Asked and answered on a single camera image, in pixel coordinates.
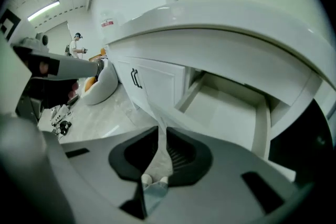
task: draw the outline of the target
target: ceiling light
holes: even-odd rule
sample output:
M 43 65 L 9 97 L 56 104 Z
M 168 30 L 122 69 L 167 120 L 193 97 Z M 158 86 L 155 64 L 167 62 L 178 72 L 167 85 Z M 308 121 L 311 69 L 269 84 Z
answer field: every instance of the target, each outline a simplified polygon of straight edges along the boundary
M 28 21 L 31 21 L 32 19 L 34 19 L 35 17 L 37 17 L 38 15 L 42 14 L 43 12 L 46 12 L 47 10 L 56 7 L 59 5 L 59 0 L 52 2 L 51 4 L 49 4 L 48 6 L 38 10 L 37 12 L 35 12 L 34 14 L 30 15 L 28 17 Z

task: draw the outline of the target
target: person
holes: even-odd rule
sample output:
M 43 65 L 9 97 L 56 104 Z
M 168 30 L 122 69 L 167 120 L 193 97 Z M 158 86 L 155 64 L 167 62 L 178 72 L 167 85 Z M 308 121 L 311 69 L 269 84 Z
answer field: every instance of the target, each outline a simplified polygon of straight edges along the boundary
M 77 41 L 79 41 L 80 38 L 83 38 L 82 35 L 80 33 L 76 33 L 75 37 L 70 42 L 70 46 L 69 46 L 70 54 L 74 58 L 79 58 L 78 54 L 85 54 L 86 53 L 85 49 L 77 49 Z

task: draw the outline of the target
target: orange object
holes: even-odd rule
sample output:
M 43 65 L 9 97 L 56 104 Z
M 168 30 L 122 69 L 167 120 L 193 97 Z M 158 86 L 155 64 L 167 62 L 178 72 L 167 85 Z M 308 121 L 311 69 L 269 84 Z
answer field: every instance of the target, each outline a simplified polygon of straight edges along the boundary
M 92 85 L 94 85 L 96 82 L 96 78 L 95 77 L 92 77 L 90 79 L 88 79 L 88 81 L 86 82 L 86 85 L 85 85 L 85 91 L 88 91 Z
M 93 56 L 93 57 L 89 58 L 89 61 L 95 60 L 95 59 L 100 58 L 100 57 L 101 57 L 101 54 L 98 54 L 96 56 Z

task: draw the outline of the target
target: white countertop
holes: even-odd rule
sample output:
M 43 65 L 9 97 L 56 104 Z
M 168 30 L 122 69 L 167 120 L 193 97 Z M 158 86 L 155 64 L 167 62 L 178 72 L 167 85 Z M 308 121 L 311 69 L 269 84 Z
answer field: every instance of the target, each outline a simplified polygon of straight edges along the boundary
M 178 1 L 113 26 L 107 44 L 167 29 L 208 28 L 248 34 L 292 53 L 336 89 L 336 50 L 304 22 L 246 0 Z

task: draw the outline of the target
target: open drawer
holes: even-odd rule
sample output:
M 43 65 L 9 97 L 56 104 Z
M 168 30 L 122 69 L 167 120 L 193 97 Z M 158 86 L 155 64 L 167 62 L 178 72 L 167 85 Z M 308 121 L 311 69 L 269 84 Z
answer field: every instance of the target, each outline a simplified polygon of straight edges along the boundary
M 241 84 L 202 74 L 172 107 L 149 100 L 163 130 L 180 127 L 236 143 L 268 158 L 270 112 L 265 97 Z

